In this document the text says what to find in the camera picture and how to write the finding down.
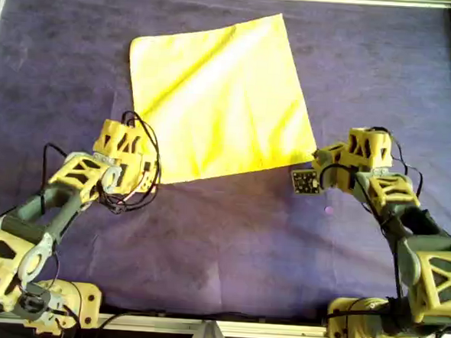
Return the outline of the yellow lattice left gripper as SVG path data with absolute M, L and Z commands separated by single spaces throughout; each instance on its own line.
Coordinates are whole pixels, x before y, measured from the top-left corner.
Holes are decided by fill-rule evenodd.
M 103 174 L 106 193 L 151 193 L 157 181 L 157 151 L 139 126 L 106 119 L 93 147 L 93 156 L 110 166 Z

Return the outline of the yellow lattice right gripper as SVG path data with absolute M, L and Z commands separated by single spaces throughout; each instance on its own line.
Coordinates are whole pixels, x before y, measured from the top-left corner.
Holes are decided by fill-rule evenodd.
M 313 169 L 319 186 L 352 193 L 356 174 L 382 171 L 392 166 L 391 136 L 379 128 L 351 128 L 347 141 L 319 148 L 313 153 Z

